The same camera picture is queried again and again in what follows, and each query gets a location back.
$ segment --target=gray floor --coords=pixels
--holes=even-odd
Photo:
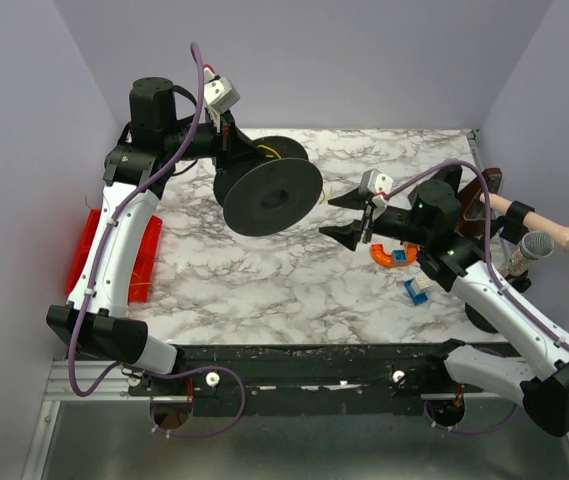
[[[497,399],[467,404],[467,428],[509,409]],[[223,421],[194,419],[184,428]],[[144,402],[85,402],[63,406],[44,478],[569,480],[569,449],[523,412],[481,437],[433,430],[422,417],[370,415],[252,417],[218,437],[166,440],[151,434]]]

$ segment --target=table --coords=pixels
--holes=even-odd
[[[353,189],[372,167],[400,185],[447,158],[473,162],[462,131],[264,130],[251,138],[285,135],[302,143],[324,178],[325,196]],[[436,287],[415,307],[403,282],[413,265],[386,269],[368,246],[353,253],[321,235],[321,225],[347,224],[361,212],[320,202],[297,225],[249,238],[232,232],[213,197],[214,168],[203,160],[172,179],[157,215],[164,221],[150,301],[129,316],[175,344],[429,343],[458,338],[504,341],[475,328],[463,303]],[[472,178],[463,174],[463,183]],[[405,192],[392,204],[408,207]],[[383,242],[387,251],[399,242]],[[503,259],[494,248],[494,263]]]

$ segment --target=red plastic container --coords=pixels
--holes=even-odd
[[[71,273],[66,283],[65,292],[67,295],[73,291],[73,287],[75,287],[82,274],[88,253],[91,250],[93,237],[95,237],[97,224],[100,221],[100,213],[99,209],[91,210],[86,220],[80,243],[75,251]],[[161,231],[162,220],[153,215],[146,226],[146,231],[144,232],[144,237],[142,237],[142,243],[135,259],[135,266],[133,267],[133,274],[131,275],[128,289],[129,303],[144,303],[148,301],[151,291],[151,275],[153,274]]]

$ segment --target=spool center hole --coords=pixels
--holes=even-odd
[[[273,190],[267,194],[260,202],[260,207],[272,210],[281,207],[288,200],[288,193],[284,190]]]

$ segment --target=blue block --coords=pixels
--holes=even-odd
[[[406,263],[406,252],[404,250],[393,250],[393,260],[395,263]]]
[[[428,302],[428,296],[426,295],[426,293],[422,292],[419,294],[415,294],[415,290],[413,290],[413,287],[411,285],[412,282],[413,282],[412,278],[410,280],[407,280],[406,282],[404,282],[404,287],[406,288],[408,294],[411,296],[411,300],[413,300],[415,306],[422,305],[423,303]]]

